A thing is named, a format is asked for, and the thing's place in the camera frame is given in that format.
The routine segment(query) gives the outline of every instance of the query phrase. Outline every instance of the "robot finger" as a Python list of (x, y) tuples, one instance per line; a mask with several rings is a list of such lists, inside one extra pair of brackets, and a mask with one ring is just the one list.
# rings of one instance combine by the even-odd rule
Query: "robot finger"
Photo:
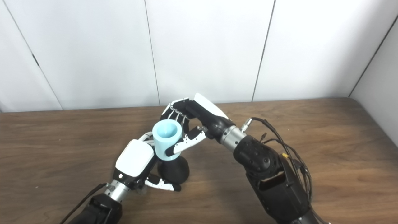
[(172, 184), (153, 174), (146, 178), (145, 185), (166, 191), (181, 191), (180, 185)]
[(184, 121), (184, 118), (184, 115), (178, 114), (176, 121), (181, 124)]
[(152, 147), (154, 147), (155, 146), (155, 143), (154, 143), (154, 141), (153, 140), (146, 140), (146, 141), (144, 141), (146, 144), (148, 144), (148, 145), (150, 145), (150, 146), (152, 146)]
[(147, 132), (143, 134), (138, 140), (139, 141), (146, 141), (152, 137), (152, 132)]
[(191, 131), (189, 131), (183, 138), (177, 141), (175, 145), (170, 146), (166, 149), (166, 156), (172, 156), (179, 152), (182, 152), (206, 138), (205, 132), (196, 126)]
[(177, 116), (179, 115), (179, 113), (175, 110), (173, 110), (173, 112), (170, 114), (170, 116), (168, 117), (168, 119), (172, 119), (175, 120), (177, 118)]
[(160, 120), (168, 119), (171, 113), (174, 111), (170, 105), (171, 104), (167, 105), (167, 107), (164, 109), (162, 115), (160, 116)]
[(184, 131), (184, 133), (188, 133), (189, 132), (189, 119), (184, 117), (181, 123), (182, 123), (182, 130)]

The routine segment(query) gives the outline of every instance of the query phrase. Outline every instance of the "cable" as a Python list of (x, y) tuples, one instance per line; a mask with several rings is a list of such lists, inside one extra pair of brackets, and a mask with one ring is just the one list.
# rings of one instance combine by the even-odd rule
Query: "cable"
[(64, 219), (59, 224), (63, 224), (90, 196), (92, 196), (95, 192), (97, 192), (99, 189), (103, 188), (106, 186), (107, 183), (102, 183), (96, 186), (94, 189), (92, 189), (66, 216)]
[[(265, 125), (268, 129), (270, 129), (272, 131), (272, 133), (275, 134), (275, 136), (278, 138), (279, 141), (283, 142), (282, 137), (279, 135), (279, 133), (276, 131), (276, 129), (266, 119), (261, 119), (261, 118), (256, 118), (256, 117), (252, 117), (252, 119), (263, 123), (263, 125)], [(282, 144), (282, 146), (285, 149), (286, 154), (289, 157), (292, 157), (292, 155), (290, 154), (290, 151), (287, 149), (287, 147), (283, 144)], [(301, 178), (299, 176), (299, 173), (297, 172), (297, 167), (292, 161), (291, 161), (291, 163), (293, 166), (293, 171), (295, 172), (295, 175), (297, 176), (300, 184), (302, 185)]]

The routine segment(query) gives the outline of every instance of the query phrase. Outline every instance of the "robotic hand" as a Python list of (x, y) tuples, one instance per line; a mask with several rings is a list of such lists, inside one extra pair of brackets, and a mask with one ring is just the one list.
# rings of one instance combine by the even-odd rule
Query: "robotic hand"
[[(203, 126), (189, 131), (189, 120), (193, 118), (197, 118)], [(182, 124), (186, 133), (166, 150), (167, 156), (179, 153), (206, 137), (215, 139), (230, 150), (236, 161), (243, 165), (247, 179), (262, 206), (278, 224), (318, 224), (318, 221), (326, 224), (311, 207), (312, 183), (308, 168), (298, 153), (283, 142), (266, 120), (249, 118), (239, 129), (217, 106), (198, 93), (193, 100), (184, 98), (170, 103), (160, 119), (175, 119)], [(260, 141), (247, 135), (245, 131), (253, 120), (267, 126), (277, 139), (262, 143), (265, 134)], [(280, 143), (286, 154), (278, 155), (265, 145), (269, 141)], [(292, 158), (290, 150), (297, 159)], [(303, 175), (305, 188), (298, 171)]]
[(138, 140), (131, 140), (116, 161), (113, 181), (110, 184), (100, 184), (93, 189), (60, 224), (102, 187), (106, 187), (106, 191), (93, 196), (83, 211), (69, 224), (116, 224), (122, 216), (121, 203), (127, 194), (131, 190), (141, 191), (145, 185), (168, 191), (180, 191), (179, 185), (150, 174), (158, 161), (151, 137), (152, 132), (147, 132)]

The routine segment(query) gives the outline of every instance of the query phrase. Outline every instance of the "wood grain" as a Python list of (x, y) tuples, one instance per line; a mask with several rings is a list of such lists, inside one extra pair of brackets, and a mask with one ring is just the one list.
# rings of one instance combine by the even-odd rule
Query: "wood grain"
[[(398, 223), (397, 148), (352, 99), (219, 106), (238, 126), (250, 116), (268, 119), (298, 150), (313, 177), (313, 207), (326, 221)], [(0, 222), (58, 223), (94, 186), (110, 181), (121, 151), (151, 130), (162, 110), (0, 114)], [(248, 132), (265, 131), (254, 123)], [(183, 190), (131, 193), (121, 224), (275, 223), (223, 146), (205, 140), (182, 155), (191, 169)]]

